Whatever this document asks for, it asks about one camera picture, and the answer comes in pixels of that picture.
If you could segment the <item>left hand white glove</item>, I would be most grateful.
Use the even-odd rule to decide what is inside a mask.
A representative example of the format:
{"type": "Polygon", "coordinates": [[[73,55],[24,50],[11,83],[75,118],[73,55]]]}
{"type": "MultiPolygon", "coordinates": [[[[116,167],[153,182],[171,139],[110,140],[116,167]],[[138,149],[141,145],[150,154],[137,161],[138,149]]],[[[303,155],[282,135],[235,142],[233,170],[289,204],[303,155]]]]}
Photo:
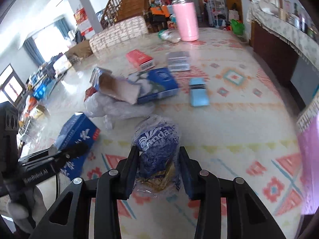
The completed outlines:
{"type": "MultiPolygon", "coordinates": [[[[32,208],[32,219],[35,221],[36,225],[44,217],[47,212],[43,201],[43,195],[39,188],[36,186],[33,191],[33,200],[35,204],[32,208]]],[[[11,200],[7,203],[7,211],[11,215],[14,223],[27,234],[31,234],[34,228],[31,226],[31,223],[28,221],[29,212],[26,206],[12,202],[11,200]]]]}

